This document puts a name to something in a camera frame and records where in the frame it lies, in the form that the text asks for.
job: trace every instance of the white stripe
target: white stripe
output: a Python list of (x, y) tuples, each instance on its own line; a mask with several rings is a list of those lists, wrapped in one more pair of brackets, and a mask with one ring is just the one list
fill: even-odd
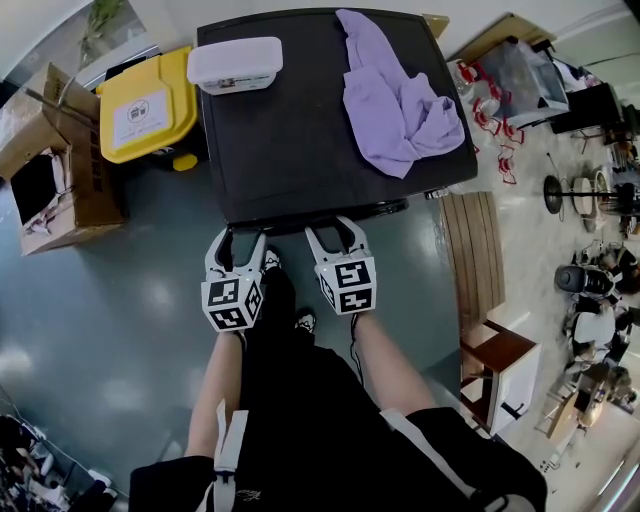
[(389, 425), (402, 433), (409, 441), (416, 445), (422, 453), (429, 457), (431, 462), (435, 464), (435, 466), (460, 490), (462, 494), (467, 498), (471, 497), (475, 492), (475, 488), (465, 484), (460, 477), (456, 475), (455, 471), (451, 469), (451, 466), (449, 466), (447, 461), (444, 460), (444, 458), (429, 444), (429, 441), (427, 441), (424, 434), (418, 427), (395, 409), (387, 409), (386, 411), (380, 412), (380, 414), (385, 420), (387, 420)]
[(218, 419), (218, 441), (216, 443), (216, 451), (214, 456), (214, 471), (228, 471), (233, 473), (227, 478), (225, 483), (222, 476), (216, 476), (214, 482), (209, 484), (204, 493), (202, 502), (196, 509), (196, 512), (206, 512), (207, 497), (213, 487), (213, 509), (216, 512), (231, 512), (233, 503), (236, 499), (236, 477), (235, 472), (238, 469), (238, 459), (240, 458), (240, 450), (242, 448), (242, 439), (244, 431), (247, 428), (247, 419), (249, 411), (235, 411), (231, 417), (229, 432), (227, 433), (227, 420), (225, 416), (225, 401), (222, 400), (216, 409)]

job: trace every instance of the yellow bin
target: yellow bin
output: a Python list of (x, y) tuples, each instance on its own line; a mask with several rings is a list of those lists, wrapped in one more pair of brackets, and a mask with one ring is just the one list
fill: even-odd
[(107, 160), (120, 164), (154, 155), (177, 171), (198, 163), (204, 137), (197, 124), (196, 87), (187, 81), (190, 51), (187, 46), (158, 55), (97, 88), (100, 147)]

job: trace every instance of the sticker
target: sticker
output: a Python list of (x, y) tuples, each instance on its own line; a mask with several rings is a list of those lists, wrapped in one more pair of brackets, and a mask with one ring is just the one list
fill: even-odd
[(322, 275), (320, 276), (320, 287), (322, 288), (322, 293), (324, 293), (324, 296), (327, 298), (331, 306), (335, 309), (336, 299), (333, 295), (333, 290), (331, 289), (331, 286), (329, 286), (329, 283), (325, 281), (324, 277), (322, 277)]
[(167, 91), (156, 91), (118, 107), (113, 113), (113, 147), (169, 127)]
[(247, 326), (247, 322), (242, 316), (242, 311), (240, 311), (239, 308), (211, 311), (209, 315), (211, 315), (211, 318), (220, 331), (224, 331), (225, 329), (238, 329), (240, 327)]
[(371, 288), (365, 288), (364, 290), (357, 290), (355, 292), (348, 292), (340, 295), (340, 309), (343, 313), (370, 308), (371, 302)]
[(233, 304), (238, 301), (238, 279), (231, 281), (216, 281), (209, 287), (209, 307), (220, 304)]
[(367, 267), (362, 261), (336, 265), (336, 277), (338, 278), (338, 288), (358, 286), (371, 282)]
[(244, 305), (251, 316), (251, 319), (254, 320), (258, 311), (260, 310), (260, 304), (262, 303), (262, 297), (260, 296), (260, 291), (256, 286), (256, 282), (251, 283), (251, 290), (249, 290), (249, 295), (244, 301)]

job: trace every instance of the white shoe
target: white shoe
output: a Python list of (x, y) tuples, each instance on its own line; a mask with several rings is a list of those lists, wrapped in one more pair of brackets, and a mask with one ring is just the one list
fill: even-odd
[(264, 255), (264, 271), (266, 272), (273, 267), (282, 268), (280, 266), (280, 256), (278, 256), (278, 253), (273, 249), (273, 247), (268, 247), (267, 252)]
[(97, 482), (102, 482), (105, 487), (111, 487), (111, 479), (109, 477), (106, 477), (102, 473), (98, 473), (93, 469), (88, 470), (87, 473), (89, 473), (89, 476)]
[(306, 329), (313, 334), (313, 330), (316, 328), (316, 314), (313, 310), (311, 308), (303, 308), (298, 311), (297, 317), (296, 329)]

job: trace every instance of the purple cloth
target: purple cloth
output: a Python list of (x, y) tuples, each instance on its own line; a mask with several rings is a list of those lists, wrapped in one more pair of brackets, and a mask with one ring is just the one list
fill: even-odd
[(409, 78), (380, 28), (359, 12), (336, 11), (347, 33), (351, 71), (344, 105), (360, 153), (383, 173), (404, 178), (415, 160), (464, 142), (455, 103), (438, 97), (424, 73)]

